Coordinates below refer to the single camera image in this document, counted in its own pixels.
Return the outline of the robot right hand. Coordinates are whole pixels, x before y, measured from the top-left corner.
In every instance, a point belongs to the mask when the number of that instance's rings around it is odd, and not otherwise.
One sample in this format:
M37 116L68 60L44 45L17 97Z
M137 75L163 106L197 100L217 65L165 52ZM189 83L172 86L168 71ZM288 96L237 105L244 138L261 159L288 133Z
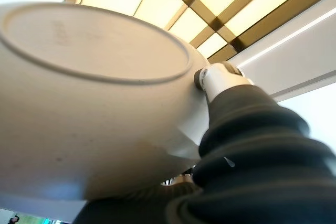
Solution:
M335 223L335 154L236 67L194 75L209 127L192 182L91 201L75 223Z

